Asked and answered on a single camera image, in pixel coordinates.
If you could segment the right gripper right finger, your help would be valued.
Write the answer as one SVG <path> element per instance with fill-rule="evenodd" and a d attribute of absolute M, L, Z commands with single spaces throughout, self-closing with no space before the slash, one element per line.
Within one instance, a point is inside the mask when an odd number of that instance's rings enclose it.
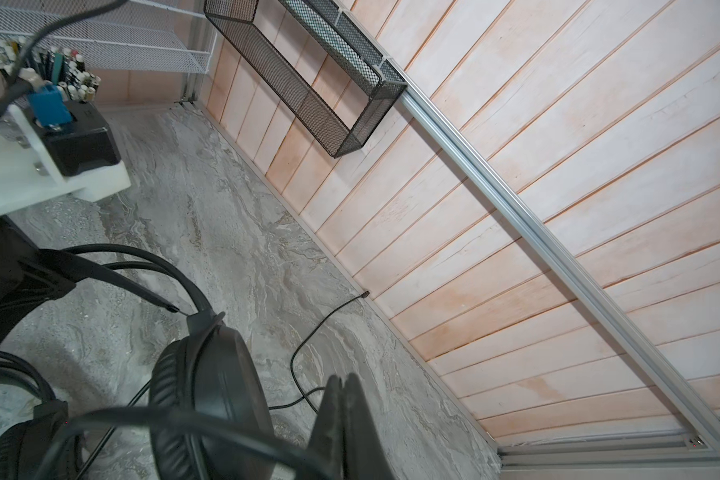
<path fill-rule="evenodd" d="M 360 378 L 355 373 L 350 373 L 344 382 L 342 422 L 344 478 L 395 479 L 383 451 Z"/>

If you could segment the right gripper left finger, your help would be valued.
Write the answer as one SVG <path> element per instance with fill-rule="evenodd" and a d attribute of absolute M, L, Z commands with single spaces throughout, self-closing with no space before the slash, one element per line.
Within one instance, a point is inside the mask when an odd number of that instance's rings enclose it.
<path fill-rule="evenodd" d="M 308 450 L 324 463 L 331 479 L 341 479 L 344 455 L 344 433 L 342 422 L 343 387 L 342 380 L 332 375 L 318 410 Z"/>

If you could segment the black mesh wall basket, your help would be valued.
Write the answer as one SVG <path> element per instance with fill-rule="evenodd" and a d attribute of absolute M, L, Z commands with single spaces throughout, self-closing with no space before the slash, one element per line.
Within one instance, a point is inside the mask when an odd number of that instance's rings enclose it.
<path fill-rule="evenodd" d="M 336 1 L 207 1 L 203 13 L 334 158 L 361 149 L 407 87 Z"/>

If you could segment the clear cup of pencils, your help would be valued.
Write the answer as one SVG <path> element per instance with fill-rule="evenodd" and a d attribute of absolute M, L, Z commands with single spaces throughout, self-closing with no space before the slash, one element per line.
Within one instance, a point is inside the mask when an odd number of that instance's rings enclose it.
<path fill-rule="evenodd" d="M 0 70 L 8 77 L 27 38 L 0 38 Z M 101 77 L 92 73 L 85 57 L 75 49 L 36 47 L 22 64 L 22 70 L 32 70 L 46 84 L 54 85 L 67 101 L 92 102 L 98 93 Z"/>

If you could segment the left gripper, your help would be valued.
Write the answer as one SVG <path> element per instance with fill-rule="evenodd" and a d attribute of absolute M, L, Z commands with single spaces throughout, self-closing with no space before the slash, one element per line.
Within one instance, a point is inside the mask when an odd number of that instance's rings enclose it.
<path fill-rule="evenodd" d="M 93 279 L 124 289 L 171 313 L 179 308 L 117 273 L 75 254 L 40 249 L 6 216 L 0 217 L 0 345 L 32 310 Z"/>

